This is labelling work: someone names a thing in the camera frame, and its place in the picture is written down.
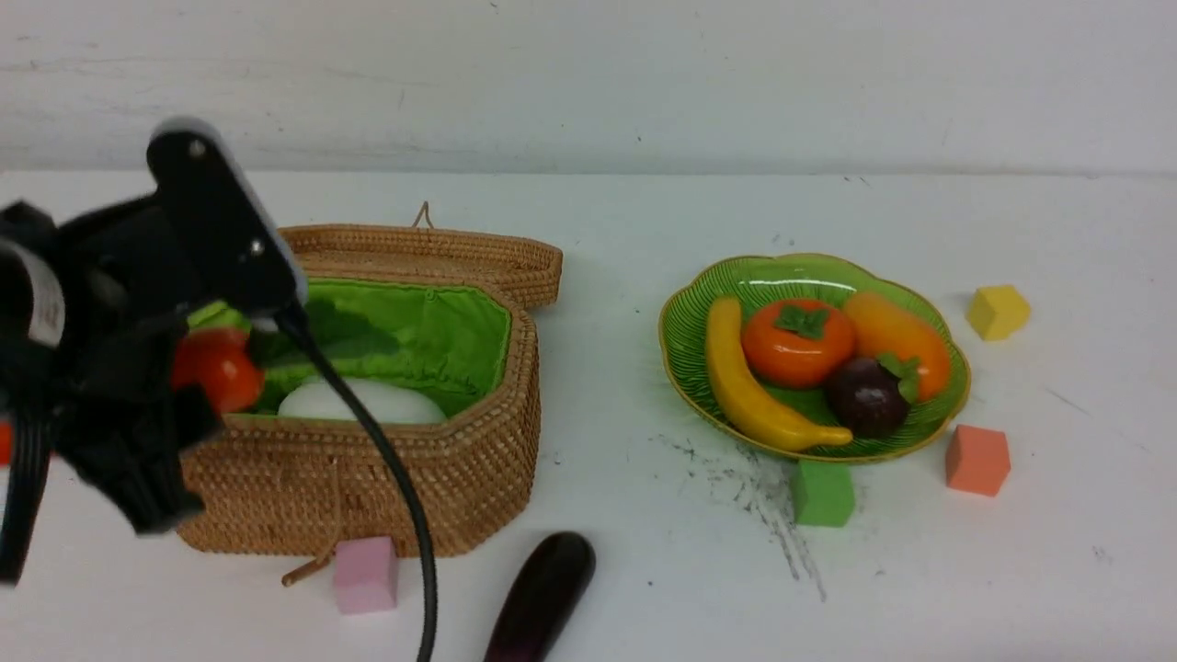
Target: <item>plate rim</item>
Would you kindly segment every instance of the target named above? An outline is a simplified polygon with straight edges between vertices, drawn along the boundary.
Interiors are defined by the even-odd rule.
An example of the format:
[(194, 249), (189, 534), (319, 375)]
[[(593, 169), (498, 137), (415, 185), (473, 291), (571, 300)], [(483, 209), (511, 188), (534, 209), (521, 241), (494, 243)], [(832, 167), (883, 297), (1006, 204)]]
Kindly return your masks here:
[[(711, 270), (713, 270), (717, 266), (720, 266), (723, 264), (726, 264), (726, 263), (730, 263), (730, 262), (736, 262), (736, 260), (745, 260), (745, 259), (763, 259), (763, 260), (777, 262), (777, 260), (782, 260), (782, 259), (785, 259), (785, 258), (804, 258), (804, 257), (818, 257), (818, 258), (824, 258), (824, 259), (830, 259), (830, 260), (833, 260), (833, 262), (838, 262), (838, 263), (842, 263), (844, 265), (847, 265), (847, 266), (851, 266), (853, 269), (857, 269), (858, 271), (862, 271), (867, 277), (873, 278), (875, 280), (878, 280), (880, 283), (885, 283), (887, 285), (893, 285), (896, 287), (899, 287), (900, 290), (906, 291), (911, 296), (913, 296), (917, 299), (919, 299), (920, 302), (923, 302), (931, 310), (936, 311), (936, 315), (938, 315), (940, 317), (940, 319), (944, 322), (944, 329), (945, 329), (945, 331), (947, 333), (947, 342), (949, 342), (950, 345), (952, 345), (952, 347), (960, 356), (962, 363), (964, 363), (964, 392), (960, 393), (960, 402), (958, 402), (956, 404), (956, 406), (944, 417), (944, 421), (940, 423), (940, 426), (937, 428), (936, 431), (932, 432), (932, 433), (930, 433), (926, 438), (924, 438), (924, 439), (922, 439), (919, 442), (916, 442), (916, 443), (911, 444), (910, 446), (902, 448), (902, 449), (898, 449), (898, 450), (889, 451), (889, 452), (880, 454), (880, 455), (858, 456), (858, 457), (825, 457), (825, 456), (816, 456), (816, 455), (807, 455), (807, 454), (804, 454), (804, 452), (783, 450), (783, 449), (773, 448), (773, 446), (770, 446), (767, 444), (757, 442), (756, 439), (752, 439), (751, 437), (747, 437), (746, 435), (744, 435), (739, 430), (736, 430), (731, 425), (725, 424), (724, 422), (722, 422), (718, 418), (716, 418), (714, 416), (712, 416), (711, 412), (704, 410), (698, 404), (696, 404), (696, 402), (693, 399), (691, 399), (686, 395), (686, 392), (683, 391), (683, 386), (679, 385), (678, 379), (674, 377), (674, 373), (671, 370), (671, 366), (670, 366), (670, 350), (666, 346), (666, 327), (665, 327), (665, 324), (666, 324), (666, 311), (670, 309), (671, 303), (673, 303), (674, 299), (677, 299), (679, 296), (681, 296), (684, 292), (686, 292), (691, 287), (694, 287), (699, 283), (699, 280), (703, 278), (703, 276), (705, 273), (707, 273), (709, 271), (711, 271)], [(674, 388), (674, 391), (678, 392), (678, 396), (680, 398), (683, 398), (683, 400), (691, 409), (693, 409), (696, 413), (698, 413), (700, 417), (703, 417), (704, 421), (707, 421), (709, 423), (711, 423), (713, 426), (718, 428), (720, 431), (725, 432), (726, 435), (729, 435), (731, 437), (734, 437), (734, 438), (737, 438), (737, 439), (739, 439), (739, 441), (742, 441), (742, 442), (744, 442), (746, 444), (750, 444), (750, 445), (752, 445), (754, 448), (758, 448), (762, 451), (769, 452), (771, 455), (777, 455), (777, 456), (780, 456), (780, 457), (787, 457), (790, 459), (796, 459), (796, 461), (806, 459), (806, 461), (810, 461), (810, 462), (830, 462), (830, 463), (837, 463), (837, 464), (876, 464), (876, 463), (879, 463), (879, 462), (885, 462), (885, 461), (889, 461), (889, 459), (896, 459), (898, 457), (903, 457), (905, 455), (913, 454), (913, 452), (916, 452), (918, 450), (922, 450), (922, 449), (931, 445), (936, 441), (938, 441), (940, 438), (940, 436), (943, 436), (944, 432), (952, 424), (953, 419), (956, 419), (957, 415), (959, 415), (964, 410), (965, 405), (969, 404), (969, 397), (972, 395), (972, 365), (969, 363), (969, 357), (964, 353), (964, 350), (960, 349), (960, 345), (957, 344), (956, 338), (952, 336), (952, 329), (947, 324), (947, 317), (944, 316), (944, 312), (940, 311), (940, 309), (936, 304), (933, 304), (932, 302), (927, 300), (926, 297), (924, 297), (919, 292), (912, 290), (911, 287), (909, 287), (909, 286), (906, 286), (906, 285), (904, 285), (902, 283), (897, 283), (897, 282), (890, 280), (887, 278), (880, 278), (875, 272), (870, 271), (869, 269), (863, 267), (862, 265), (859, 265), (857, 263), (853, 263), (853, 262), (851, 262), (851, 260), (849, 260), (846, 258), (842, 258), (842, 257), (838, 257), (838, 256), (831, 256), (829, 253), (798, 252), (798, 253), (783, 253), (783, 254), (779, 254), (779, 256), (754, 256), (754, 254), (733, 256), (733, 257), (724, 258), (724, 259), (722, 259), (719, 262), (716, 262), (716, 263), (712, 263), (712, 264), (707, 265), (706, 267), (704, 267), (703, 270), (700, 270), (694, 276), (694, 278), (691, 279), (690, 283), (687, 283), (686, 285), (679, 287), (678, 290), (674, 291), (673, 294), (671, 294), (670, 297), (666, 298), (666, 302), (661, 306), (661, 311), (658, 313), (658, 345), (661, 349), (661, 355), (663, 355), (663, 371), (666, 373), (666, 379), (670, 382), (671, 386)]]

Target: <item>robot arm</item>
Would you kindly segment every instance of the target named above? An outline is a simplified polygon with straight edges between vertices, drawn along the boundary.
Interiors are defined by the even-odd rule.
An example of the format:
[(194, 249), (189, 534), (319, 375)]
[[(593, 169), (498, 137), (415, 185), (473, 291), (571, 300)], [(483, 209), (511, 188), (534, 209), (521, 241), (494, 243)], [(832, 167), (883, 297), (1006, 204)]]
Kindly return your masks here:
[(187, 317), (224, 300), (255, 319), (306, 298), (306, 279), (215, 131), (168, 123), (151, 140), (157, 190), (56, 226), (0, 212), (0, 409), (14, 424), (0, 582), (21, 576), (56, 452), (137, 534), (199, 514), (180, 452), (221, 422), (199, 386), (173, 392)]

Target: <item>yellow banana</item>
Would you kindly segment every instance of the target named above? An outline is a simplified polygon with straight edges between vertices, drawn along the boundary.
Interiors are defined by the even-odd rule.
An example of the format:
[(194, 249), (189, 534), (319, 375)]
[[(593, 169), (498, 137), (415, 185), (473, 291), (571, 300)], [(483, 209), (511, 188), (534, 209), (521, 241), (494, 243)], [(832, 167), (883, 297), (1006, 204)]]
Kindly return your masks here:
[(749, 438), (779, 450), (840, 446), (853, 441), (849, 429), (818, 425), (764, 390), (744, 358), (742, 326), (739, 299), (719, 297), (711, 304), (704, 352), (711, 391), (724, 416)]

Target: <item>orange mango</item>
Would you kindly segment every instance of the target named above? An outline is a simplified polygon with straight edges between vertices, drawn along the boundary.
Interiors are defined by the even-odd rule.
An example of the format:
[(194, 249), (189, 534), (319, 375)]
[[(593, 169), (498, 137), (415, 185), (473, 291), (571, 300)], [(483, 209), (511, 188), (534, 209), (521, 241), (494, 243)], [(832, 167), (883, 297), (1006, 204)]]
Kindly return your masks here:
[(878, 358), (893, 353), (900, 360), (919, 359), (917, 402), (935, 398), (949, 385), (949, 347), (931, 324), (876, 292), (856, 292), (842, 306), (855, 325), (857, 353)]

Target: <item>orange block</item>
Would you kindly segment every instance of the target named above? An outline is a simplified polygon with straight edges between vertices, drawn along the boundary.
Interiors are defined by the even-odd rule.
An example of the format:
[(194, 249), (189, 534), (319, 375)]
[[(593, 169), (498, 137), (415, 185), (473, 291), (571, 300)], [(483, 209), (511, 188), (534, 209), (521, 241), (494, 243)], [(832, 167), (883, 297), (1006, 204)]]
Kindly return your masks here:
[(957, 425), (944, 461), (949, 486), (985, 496), (997, 496), (1010, 475), (1010, 445), (1005, 432)]

